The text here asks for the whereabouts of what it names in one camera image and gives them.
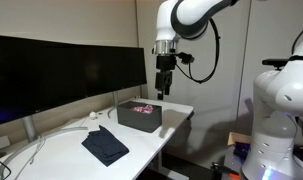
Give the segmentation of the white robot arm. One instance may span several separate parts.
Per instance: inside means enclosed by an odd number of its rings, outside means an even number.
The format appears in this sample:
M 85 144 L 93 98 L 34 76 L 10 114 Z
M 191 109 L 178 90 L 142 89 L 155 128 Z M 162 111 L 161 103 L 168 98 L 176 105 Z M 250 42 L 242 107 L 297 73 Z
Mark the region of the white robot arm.
M 157 14 L 155 88 L 162 99 L 170 91 L 176 60 L 193 61 L 179 53 L 181 39 L 203 36 L 212 17 L 238 0 L 166 0 Z M 288 60 L 270 61 L 273 71 L 254 80 L 254 123 L 248 155 L 241 167 L 246 180 L 303 180 L 303 162 L 293 155 L 296 130 L 291 116 L 303 117 L 303 42 Z

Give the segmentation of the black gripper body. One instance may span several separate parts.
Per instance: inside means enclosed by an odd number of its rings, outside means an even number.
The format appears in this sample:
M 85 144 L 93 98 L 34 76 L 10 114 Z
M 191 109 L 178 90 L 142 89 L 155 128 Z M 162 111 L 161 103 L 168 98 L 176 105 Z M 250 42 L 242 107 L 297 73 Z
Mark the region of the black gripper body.
M 171 86 L 172 84 L 172 71 L 175 69 L 176 59 L 173 55 L 157 56 L 156 57 L 156 73 L 155 88 L 158 91 L 165 90 L 165 86 Z

